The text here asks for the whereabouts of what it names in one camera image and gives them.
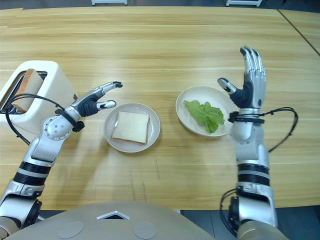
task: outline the floor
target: floor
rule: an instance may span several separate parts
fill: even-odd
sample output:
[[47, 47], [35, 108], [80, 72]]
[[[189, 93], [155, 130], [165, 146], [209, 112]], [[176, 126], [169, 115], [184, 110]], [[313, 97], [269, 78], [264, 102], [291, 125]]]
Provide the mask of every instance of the floor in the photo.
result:
[[[128, 6], [202, 6], [225, 7], [226, 0], [127, 0]], [[0, 0], [0, 9], [44, 9], [64, 7], [90, 7], [91, 0]], [[124, 6], [123, 4], [97, 4], [98, 6]], [[232, 5], [233, 7], [256, 8], [256, 6]], [[262, 0], [260, 8], [285, 9], [320, 13], [319, 0]]]
[[[40, 215], [49, 218], [63, 211], [42, 210]], [[320, 205], [277, 208], [278, 228], [290, 240], [320, 239]], [[216, 240], [234, 240], [223, 225], [218, 210], [182, 210], [187, 219], [214, 236]]]

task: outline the black cable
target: black cable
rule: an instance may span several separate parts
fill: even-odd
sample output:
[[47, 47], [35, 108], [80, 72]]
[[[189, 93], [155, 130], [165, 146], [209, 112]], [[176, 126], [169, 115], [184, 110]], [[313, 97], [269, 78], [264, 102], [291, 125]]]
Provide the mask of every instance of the black cable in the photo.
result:
[[275, 150], [277, 147], [279, 147], [281, 144], [283, 144], [289, 136], [292, 135], [293, 131], [295, 130], [296, 126], [297, 126], [297, 123], [298, 123], [298, 120], [299, 120], [299, 116], [298, 116], [298, 113], [290, 106], [284, 106], [284, 107], [280, 107], [280, 108], [276, 108], [274, 110], [271, 110], [271, 111], [268, 111], [268, 112], [265, 112], [265, 113], [246, 113], [246, 114], [239, 114], [238, 116], [257, 116], [257, 117], [263, 117], [265, 115], [268, 115], [268, 114], [275, 114], [277, 112], [284, 112], [284, 111], [289, 111], [289, 112], [292, 112], [294, 114], [294, 118], [293, 118], [293, 123], [292, 123], [292, 126], [291, 126], [291, 129], [290, 131], [288, 132], [288, 134], [280, 141], [278, 142], [275, 146], [273, 146], [272, 148], [270, 148], [268, 151], [269, 153], [271, 153], [273, 150]]
[[27, 145], [29, 145], [30, 142], [15, 128], [15, 126], [13, 125], [13, 123], [12, 123], [12, 121], [10, 119], [10, 116], [9, 116], [9, 107], [10, 107], [10, 105], [16, 100], [25, 99], [25, 98], [34, 98], [34, 99], [45, 100], [45, 101], [48, 101], [50, 103], [55, 104], [56, 108], [60, 108], [62, 110], [65, 110], [65, 109], [60, 104], [56, 103], [55, 101], [53, 101], [51, 99], [48, 99], [46, 97], [43, 97], [43, 96], [36, 95], [36, 94], [21, 93], [21, 94], [13, 96], [5, 106], [5, 118], [6, 118], [6, 121], [7, 121], [8, 125], [9, 125], [9, 127], [16, 134], [16, 137], [17, 138], [21, 138]]
[[236, 192], [236, 189], [234, 188], [234, 189], [231, 189], [231, 190], [229, 190], [229, 191], [226, 191], [226, 192], [222, 195], [222, 197], [221, 197], [221, 199], [220, 199], [219, 214], [220, 214], [221, 221], [222, 221], [223, 225], [226, 227], [226, 229], [228, 229], [229, 232], [230, 232], [233, 236], [237, 237], [237, 232], [236, 232], [235, 230], [233, 230], [232, 227], [229, 225], [229, 223], [228, 223], [228, 221], [227, 221], [227, 219], [226, 219], [226, 217], [225, 217], [225, 215], [224, 215], [224, 212], [223, 212], [223, 210], [222, 210], [224, 200], [225, 200], [227, 197], [229, 197], [230, 195], [234, 194], [235, 192]]

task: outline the wooden table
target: wooden table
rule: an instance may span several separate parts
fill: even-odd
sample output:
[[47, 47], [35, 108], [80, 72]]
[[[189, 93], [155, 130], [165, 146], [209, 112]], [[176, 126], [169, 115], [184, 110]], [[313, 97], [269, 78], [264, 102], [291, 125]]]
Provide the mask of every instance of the wooden table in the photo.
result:
[[[124, 87], [104, 99], [152, 107], [161, 121], [154, 146], [136, 154], [110, 147], [101, 111], [68, 138], [46, 181], [43, 209], [137, 200], [173, 209], [217, 209], [237, 181], [230, 136], [204, 138], [184, 128], [175, 110], [184, 89], [241, 86], [246, 44], [263, 56], [267, 95], [262, 111], [292, 106], [293, 136], [270, 155], [277, 207], [320, 204], [320, 59], [276, 10], [223, 7], [88, 7], [22, 10], [1, 32], [0, 87], [28, 60], [60, 64], [79, 94], [109, 81]], [[265, 143], [277, 143], [293, 116], [265, 117]], [[0, 189], [27, 146], [1, 130]]]
[[280, 11], [320, 55], [320, 14], [303, 11]]

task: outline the robotic arm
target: robotic arm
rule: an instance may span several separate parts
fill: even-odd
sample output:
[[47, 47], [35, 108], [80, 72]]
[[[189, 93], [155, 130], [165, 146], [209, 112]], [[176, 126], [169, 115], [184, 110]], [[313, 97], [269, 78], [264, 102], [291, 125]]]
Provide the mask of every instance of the robotic arm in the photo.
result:
[[[236, 88], [225, 78], [218, 79], [220, 86], [239, 107], [239, 112], [231, 113], [229, 118], [234, 123], [231, 136], [235, 142], [238, 167], [237, 196], [231, 198], [229, 221], [237, 230], [239, 240], [287, 240], [277, 229], [274, 193], [270, 187], [269, 152], [264, 145], [264, 120], [259, 119], [266, 94], [265, 70], [257, 51], [248, 47], [242, 47], [240, 51], [245, 62], [243, 89]], [[121, 87], [122, 84], [116, 81], [96, 87], [66, 109], [55, 111], [57, 115], [44, 122], [41, 136], [30, 143], [0, 200], [0, 238], [3, 237], [1, 230], [5, 236], [12, 235], [35, 222], [42, 204], [37, 197], [44, 190], [45, 180], [63, 142], [71, 131], [78, 132], [84, 127], [79, 121], [81, 117], [115, 107], [112, 100], [97, 100], [107, 91]], [[126, 220], [100, 220], [113, 217]], [[76, 239], [106, 236], [112, 239], [153, 239], [154, 236], [156, 239], [213, 239], [170, 209], [136, 201], [81, 206], [29, 226], [11, 237], [43, 239], [34, 231], [45, 232], [48, 239], [57, 239], [57, 236], [60, 239], [74, 236]]]
[[228, 218], [234, 230], [249, 221], [277, 227], [274, 192], [270, 187], [269, 153], [264, 145], [264, 120], [259, 119], [266, 95], [265, 69], [256, 50], [242, 47], [240, 52], [245, 62], [243, 89], [236, 88], [225, 78], [217, 80], [240, 108], [229, 118], [234, 123], [231, 137], [235, 142], [238, 182], [237, 196], [231, 198]]
[[29, 145], [22, 163], [11, 179], [0, 200], [1, 228], [7, 235], [35, 223], [41, 208], [37, 200], [44, 188], [49, 172], [58, 157], [62, 144], [71, 131], [83, 127], [81, 117], [96, 114], [99, 110], [116, 106], [108, 100], [97, 102], [111, 89], [121, 88], [121, 82], [114, 81], [100, 85], [80, 97], [65, 110], [56, 110], [57, 115], [49, 117], [42, 125], [42, 134]]

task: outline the black strap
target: black strap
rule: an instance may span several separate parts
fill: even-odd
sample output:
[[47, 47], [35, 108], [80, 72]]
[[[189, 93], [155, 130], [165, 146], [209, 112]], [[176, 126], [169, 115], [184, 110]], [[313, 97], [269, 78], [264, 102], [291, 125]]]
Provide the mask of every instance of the black strap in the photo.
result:
[[229, 115], [229, 122], [247, 122], [247, 123], [255, 123], [255, 124], [264, 124], [265, 120], [260, 118], [251, 118], [251, 117], [242, 117], [239, 116], [238, 111], [231, 112]]
[[72, 124], [73, 128], [72, 131], [74, 132], [80, 132], [84, 127], [85, 124], [83, 121], [75, 121], [68, 113], [66, 113], [64, 110], [62, 109], [57, 109], [54, 111], [55, 114], [60, 114], [62, 115], [65, 119], [68, 120], [69, 123]]

